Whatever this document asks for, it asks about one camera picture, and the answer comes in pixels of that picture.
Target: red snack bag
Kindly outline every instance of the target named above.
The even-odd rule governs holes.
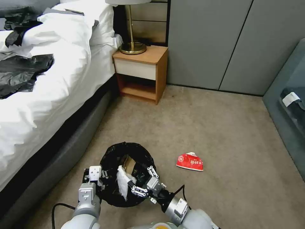
[[[194,152],[179,156],[176,166],[184,169],[203,171],[203,162]]]

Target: white tissue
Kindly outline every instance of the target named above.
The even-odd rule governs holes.
[[[118,167],[118,173],[117,173],[117,181],[119,186],[120,194],[124,197],[125,201],[127,200],[127,192],[128,192],[128,182],[132,181],[133,183],[136,183],[137,180],[132,175],[125,172],[123,167],[120,165]]]

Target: black plastic bag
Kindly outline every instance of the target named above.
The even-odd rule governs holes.
[[[150,177],[147,167],[152,165],[156,170],[153,158],[140,144],[122,142],[110,146],[100,162],[102,169],[107,171],[109,177],[107,180],[103,180],[105,189],[102,190],[100,199],[103,199],[108,204],[116,207],[133,207],[145,200],[142,197],[132,194],[129,189],[127,201],[125,201],[124,197],[119,192],[117,183],[118,167],[123,165],[128,156],[136,162],[131,175],[137,179],[136,185],[138,187],[142,187]]]
[[[5,39],[6,47],[10,45],[20,46],[23,36],[29,29],[42,24],[37,21],[38,14],[33,13],[29,7],[18,10],[18,13],[11,13],[5,16],[4,29],[13,30]]]
[[[53,61],[52,54],[32,58],[13,56],[0,61],[0,99],[16,92],[31,92],[37,75],[47,71]]]

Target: table lamp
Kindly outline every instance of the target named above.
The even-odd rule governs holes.
[[[123,43],[120,46],[120,51],[124,54],[135,55],[140,54],[146,51],[146,45],[134,42],[133,41],[133,32],[132,32],[132,18],[131,18],[131,7],[130,5],[148,3],[151,0],[106,0],[105,2],[112,5],[127,5],[128,9],[128,19],[129,19],[129,28],[130,28],[130,42]]]

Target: brass lamp base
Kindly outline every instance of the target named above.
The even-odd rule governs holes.
[[[136,55],[136,54],[141,54],[146,51],[146,45],[138,42],[128,42],[128,43],[123,43],[120,46],[120,51],[121,53],[128,54],[128,55]]]

